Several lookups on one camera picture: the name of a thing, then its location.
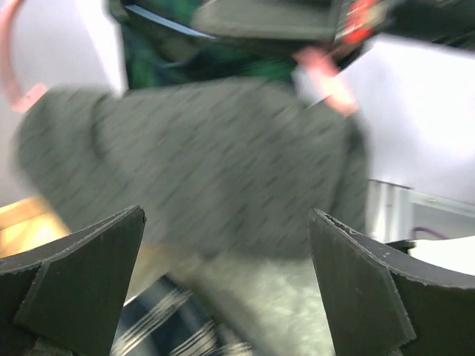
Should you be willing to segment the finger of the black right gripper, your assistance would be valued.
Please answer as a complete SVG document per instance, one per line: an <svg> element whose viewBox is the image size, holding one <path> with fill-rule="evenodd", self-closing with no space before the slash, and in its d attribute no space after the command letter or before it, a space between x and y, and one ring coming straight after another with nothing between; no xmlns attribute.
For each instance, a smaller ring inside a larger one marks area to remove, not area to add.
<svg viewBox="0 0 475 356"><path fill-rule="evenodd" d="M349 6L349 1L205 1L191 25L216 37L332 41Z"/></svg>

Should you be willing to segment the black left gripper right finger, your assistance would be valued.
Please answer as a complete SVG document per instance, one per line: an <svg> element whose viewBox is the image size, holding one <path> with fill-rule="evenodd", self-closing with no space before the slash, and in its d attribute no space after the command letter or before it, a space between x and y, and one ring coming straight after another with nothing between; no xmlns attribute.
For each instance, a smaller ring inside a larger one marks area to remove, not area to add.
<svg viewBox="0 0 475 356"><path fill-rule="evenodd" d="M473 355L474 276L309 214L312 260L337 355Z"/></svg>

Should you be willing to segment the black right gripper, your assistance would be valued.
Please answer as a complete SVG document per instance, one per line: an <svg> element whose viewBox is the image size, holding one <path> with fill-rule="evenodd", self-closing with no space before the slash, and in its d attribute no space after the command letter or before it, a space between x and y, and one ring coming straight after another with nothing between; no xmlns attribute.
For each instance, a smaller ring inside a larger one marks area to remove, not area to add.
<svg viewBox="0 0 475 356"><path fill-rule="evenodd" d="M343 69L365 42L385 33L474 50L473 1L334 1L337 27L333 58Z"/></svg>

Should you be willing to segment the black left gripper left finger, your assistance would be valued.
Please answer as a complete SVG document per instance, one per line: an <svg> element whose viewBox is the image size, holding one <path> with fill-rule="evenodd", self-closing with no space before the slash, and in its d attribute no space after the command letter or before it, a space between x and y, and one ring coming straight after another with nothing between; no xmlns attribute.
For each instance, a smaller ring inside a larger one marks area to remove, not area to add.
<svg viewBox="0 0 475 356"><path fill-rule="evenodd" d="M38 341L69 355L108 355L145 228L139 206L1 259L1 354Z"/></svg>

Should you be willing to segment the pink plastic hanger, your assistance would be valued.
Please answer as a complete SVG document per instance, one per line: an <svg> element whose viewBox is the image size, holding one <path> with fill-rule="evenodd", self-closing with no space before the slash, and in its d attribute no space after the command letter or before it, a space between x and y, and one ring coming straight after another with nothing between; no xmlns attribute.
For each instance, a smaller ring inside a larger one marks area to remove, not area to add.
<svg viewBox="0 0 475 356"><path fill-rule="evenodd" d="M14 73L10 40L16 14L22 4L22 1L8 1L1 11L1 86L11 108L19 113L28 111L48 91L47 86L38 83L24 92ZM294 58L308 75L306 82L322 95L329 106L346 116L357 111L354 95L338 76L330 54L307 47L297 52Z"/></svg>

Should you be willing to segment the navy white plaid skirt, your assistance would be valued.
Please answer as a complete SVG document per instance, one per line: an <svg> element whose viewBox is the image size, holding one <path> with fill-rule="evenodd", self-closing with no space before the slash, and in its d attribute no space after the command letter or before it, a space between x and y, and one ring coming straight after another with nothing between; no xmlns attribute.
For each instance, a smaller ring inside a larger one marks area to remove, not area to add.
<svg viewBox="0 0 475 356"><path fill-rule="evenodd" d="M188 288L167 275L125 303L111 347L113 356L253 354L249 343L216 322Z"/></svg>

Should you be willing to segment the blue wire hanger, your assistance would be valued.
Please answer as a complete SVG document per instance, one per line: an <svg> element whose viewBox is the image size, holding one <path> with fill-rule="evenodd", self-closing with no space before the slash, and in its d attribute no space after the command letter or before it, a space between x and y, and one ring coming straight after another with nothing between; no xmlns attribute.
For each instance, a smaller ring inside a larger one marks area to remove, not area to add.
<svg viewBox="0 0 475 356"><path fill-rule="evenodd" d="M182 24L178 24L176 22L173 22L169 19L165 19L162 16L159 16L155 13L152 13L149 10L146 10L145 8L138 6L137 4L128 4L125 6L126 10L131 11L132 13L141 16L144 19L147 19L155 24L161 25L163 27L166 27L170 30L175 30L178 33L181 33L186 36L194 37L194 38L199 38L199 39L210 39L210 40L215 40L214 36L210 36L209 34L191 29L190 27L184 26Z"/></svg>

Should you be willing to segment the green plaid skirt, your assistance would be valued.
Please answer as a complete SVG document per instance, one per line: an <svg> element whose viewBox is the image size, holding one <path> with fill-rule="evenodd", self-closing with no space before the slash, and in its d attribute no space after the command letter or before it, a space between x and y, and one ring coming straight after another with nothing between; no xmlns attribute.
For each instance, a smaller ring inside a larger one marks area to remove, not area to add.
<svg viewBox="0 0 475 356"><path fill-rule="evenodd" d="M130 89L165 87L222 79L257 76L290 82L296 66L290 56L263 48L251 50L229 43L199 39L155 24L125 9L137 4L165 19L189 26L200 1L109 1L123 42L125 71Z"/></svg>

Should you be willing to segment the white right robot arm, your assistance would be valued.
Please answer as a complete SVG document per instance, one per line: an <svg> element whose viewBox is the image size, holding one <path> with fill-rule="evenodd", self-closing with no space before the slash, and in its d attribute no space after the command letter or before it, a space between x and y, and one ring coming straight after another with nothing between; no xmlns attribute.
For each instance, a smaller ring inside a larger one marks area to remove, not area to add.
<svg viewBox="0 0 475 356"><path fill-rule="evenodd" d="M207 1L193 25L239 42L303 42L299 96L363 130L370 236L473 274L472 1Z"/></svg>

